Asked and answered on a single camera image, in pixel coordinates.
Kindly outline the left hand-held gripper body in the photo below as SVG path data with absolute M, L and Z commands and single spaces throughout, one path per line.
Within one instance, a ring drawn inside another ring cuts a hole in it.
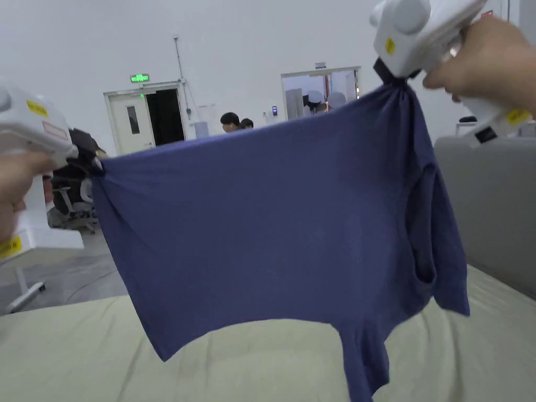
M 57 168 L 72 165 L 92 172 L 92 153 L 76 146 L 64 115 L 41 97 L 15 85 L 1 86 L 1 155 L 42 152 Z M 15 214 L 12 238 L 1 244 L 2 265 L 52 262 L 83 249 L 79 231 L 57 229 L 48 223 L 43 174 L 36 175 Z

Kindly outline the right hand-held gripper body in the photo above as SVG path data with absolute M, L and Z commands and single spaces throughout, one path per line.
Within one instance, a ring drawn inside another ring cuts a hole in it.
M 375 27 L 374 70 L 390 79 L 414 79 L 454 58 L 463 45 L 462 32 L 481 16 L 485 1 L 382 1 L 370 15 Z M 498 106 L 482 98 L 463 97 L 461 103 L 476 118 L 467 133 L 472 146 L 507 137 L 527 124 L 528 111 Z

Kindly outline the person's left hand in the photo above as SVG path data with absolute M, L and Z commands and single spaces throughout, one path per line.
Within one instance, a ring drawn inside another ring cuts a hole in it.
M 15 214 L 25 207 L 24 197 L 33 179 L 43 179 L 44 202 L 53 201 L 52 184 L 44 178 L 55 170 L 54 161 L 44 153 L 30 152 L 1 156 L 1 242 L 12 236 Z

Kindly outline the person's right hand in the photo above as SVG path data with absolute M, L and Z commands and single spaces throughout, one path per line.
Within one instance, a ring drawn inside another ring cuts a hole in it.
M 444 89 L 453 101 L 482 98 L 535 116 L 535 47 L 515 25 L 485 16 L 465 32 L 457 55 L 423 80 L 429 90 Z

